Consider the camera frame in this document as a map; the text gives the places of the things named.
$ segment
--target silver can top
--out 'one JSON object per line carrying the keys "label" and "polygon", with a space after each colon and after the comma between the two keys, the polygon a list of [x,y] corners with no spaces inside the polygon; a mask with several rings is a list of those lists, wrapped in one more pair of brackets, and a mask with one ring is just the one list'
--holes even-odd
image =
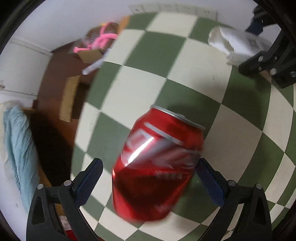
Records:
{"label": "silver can top", "polygon": [[199,125],[199,124],[197,124],[197,123],[194,123],[194,122],[191,121],[191,120],[188,120],[184,115],[181,115],[181,114],[178,114],[178,113],[172,112],[172,111],[167,110],[167,109],[165,109],[165,108],[162,108],[162,107],[160,107],[160,106],[158,106],[158,105],[154,105],[154,104],[153,104],[153,105],[150,106],[150,108],[157,109],[157,110],[160,110],[160,111],[162,111],[162,112],[164,112],[164,113],[167,113],[167,114],[169,114],[169,115],[171,115],[171,116],[177,118],[178,120],[181,120],[181,121],[183,121],[183,122],[185,122],[185,123],[187,123],[187,124],[189,124],[189,125],[191,125],[191,126],[194,126],[194,127],[198,128],[198,129],[200,129],[200,130],[203,130],[203,131],[204,131],[204,130],[206,129],[204,126]]}

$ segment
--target blue gripper pad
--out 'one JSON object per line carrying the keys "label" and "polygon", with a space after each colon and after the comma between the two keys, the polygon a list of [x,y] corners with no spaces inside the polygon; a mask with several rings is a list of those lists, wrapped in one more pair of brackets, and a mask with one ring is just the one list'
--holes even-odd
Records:
{"label": "blue gripper pad", "polygon": [[219,185],[218,180],[214,177],[214,172],[218,174],[220,173],[214,171],[204,158],[201,158],[197,163],[196,172],[210,195],[212,202],[215,205],[222,207],[225,203],[225,193],[223,188]]}
{"label": "blue gripper pad", "polygon": [[93,159],[85,171],[78,173],[74,179],[72,190],[76,207],[86,204],[92,190],[103,173],[103,162],[99,158]]}

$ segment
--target checkered floor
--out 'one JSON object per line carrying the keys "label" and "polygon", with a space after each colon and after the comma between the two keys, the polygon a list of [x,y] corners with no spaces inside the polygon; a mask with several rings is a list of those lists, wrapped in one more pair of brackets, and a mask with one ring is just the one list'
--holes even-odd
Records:
{"label": "checkered floor", "polygon": [[[180,13],[134,15],[96,76],[79,120],[72,178],[94,157],[103,160],[103,174],[81,211],[105,241],[197,240],[218,211],[194,176],[162,221],[128,223],[114,212],[112,166],[151,104],[207,128],[202,156],[226,179],[263,185],[273,228],[295,201],[296,86],[278,89],[227,65],[225,55],[207,44],[218,25]],[[240,205],[224,239],[241,210]]]}

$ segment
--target white towel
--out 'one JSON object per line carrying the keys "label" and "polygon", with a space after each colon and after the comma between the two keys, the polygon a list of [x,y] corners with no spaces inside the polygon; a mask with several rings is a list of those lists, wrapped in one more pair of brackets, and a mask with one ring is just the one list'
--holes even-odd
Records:
{"label": "white towel", "polygon": [[272,43],[252,33],[227,27],[215,27],[210,31],[209,45],[226,54],[228,63],[239,66],[260,51],[268,51]]}

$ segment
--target soda can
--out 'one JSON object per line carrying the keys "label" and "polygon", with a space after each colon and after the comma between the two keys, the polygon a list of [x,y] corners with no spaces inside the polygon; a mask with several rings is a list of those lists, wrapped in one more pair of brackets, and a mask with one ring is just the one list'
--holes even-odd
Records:
{"label": "soda can", "polygon": [[112,171],[112,201],[128,221],[166,217],[189,183],[203,130],[183,115],[152,105],[134,124]]}

